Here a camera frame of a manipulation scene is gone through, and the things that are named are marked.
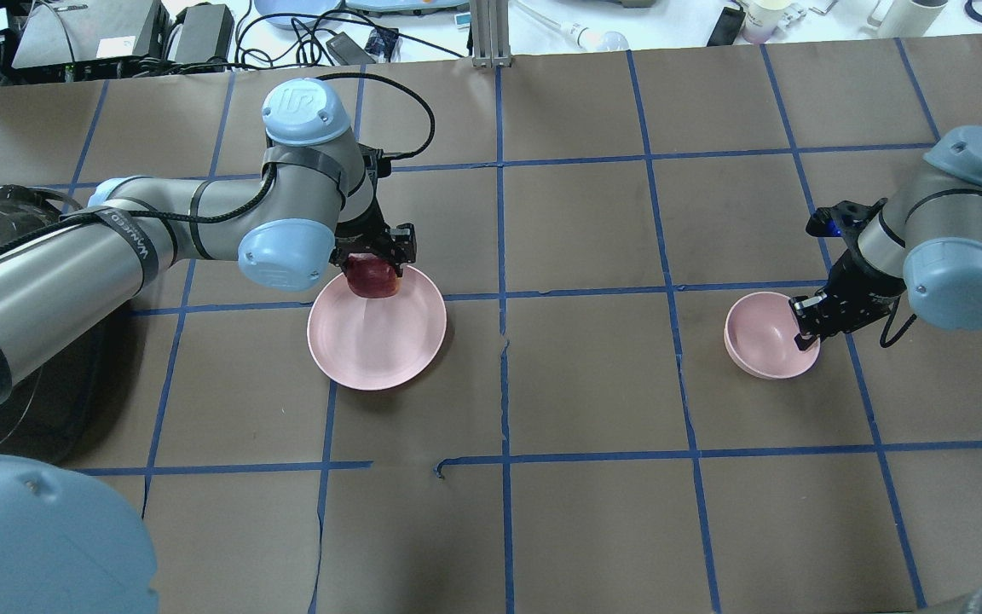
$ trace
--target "light blue joint cap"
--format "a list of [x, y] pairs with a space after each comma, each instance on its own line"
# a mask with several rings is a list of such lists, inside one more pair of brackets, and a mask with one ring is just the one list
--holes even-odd
[[237, 248], [237, 265], [262, 287], [309, 290], [328, 268], [336, 235], [313, 220], [289, 218], [256, 226]]
[[922, 242], [904, 260], [904, 283], [920, 318], [942, 329], [982, 329], [982, 242]]
[[982, 125], [962, 125], [946, 132], [923, 159], [940, 171], [982, 186]]
[[0, 455], [0, 611], [156, 614], [139, 512], [89, 475]]
[[112, 195], [116, 188], [124, 185], [124, 183], [129, 182], [132, 179], [139, 179], [141, 177], [147, 177], [147, 175], [132, 175], [131, 177], [116, 177], [114, 179], [105, 179], [104, 182], [99, 183], [97, 190], [94, 190], [92, 197], [90, 197], [89, 202], [86, 206], [102, 206], [105, 205], [105, 201], [108, 200], [109, 195]]
[[292, 147], [331, 141], [351, 125], [336, 90], [315, 78], [280, 83], [264, 100], [261, 113], [268, 136]]

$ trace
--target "pink bowl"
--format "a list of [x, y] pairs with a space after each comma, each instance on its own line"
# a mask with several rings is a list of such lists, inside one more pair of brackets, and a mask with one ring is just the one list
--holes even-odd
[[322, 372], [356, 390], [384, 390], [417, 376], [445, 339], [442, 293], [406, 267], [401, 291], [362, 298], [338, 275], [309, 311], [309, 350]]
[[787, 379], [807, 372], [821, 354], [816, 341], [806, 352], [794, 336], [798, 322], [787, 296], [756, 292], [741, 297], [725, 316], [725, 350], [745, 373], [763, 379]]

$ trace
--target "white cup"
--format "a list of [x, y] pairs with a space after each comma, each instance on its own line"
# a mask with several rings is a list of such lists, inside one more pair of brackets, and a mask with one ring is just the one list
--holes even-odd
[[791, 0], [748, 0], [741, 35], [753, 45], [766, 42], [774, 34]]
[[946, 0], [892, 0], [884, 19], [877, 20], [878, 0], [866, 22], [877, 27], [878, 38], [918, 38], [938, 19], [945, 5]]

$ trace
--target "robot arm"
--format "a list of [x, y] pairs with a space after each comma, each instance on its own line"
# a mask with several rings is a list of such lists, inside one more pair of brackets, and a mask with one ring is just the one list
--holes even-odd
[[808, 234], [842, 236], [848, 249], [821, 290], [791, 299], [800, 349], [889, 316], [905, 290], [932, 325], [982, 329], [982, 128], [952, 130], [923, 159], [892, 199], [811, 217]]
[[[355, 142], [338, 95], [321, 81], [285, 82], [262, 113], [262, 180], [109, 180], [72, 214], [82, 218], [62, 225], [77, 224], [0, 257], [0, 403], [184, 258], [235, 260], [251, 280], [287, 291], [312, 287], [330, 261], [348, 273], [352, 259], [370, 258], [395, 292], [416, 242], [412, 224], [391, 229], [379, 210], [387, 159]], [[348, 282], [365, 290], [353, 275]]]

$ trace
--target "apple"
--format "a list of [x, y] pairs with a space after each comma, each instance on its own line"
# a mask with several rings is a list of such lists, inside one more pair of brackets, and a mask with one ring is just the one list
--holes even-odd
[[343, 265], [347, 287], [362, 298], [389, 298], [401, 291], [401, 277], [396, 269], [371, 253], [352, 253]]

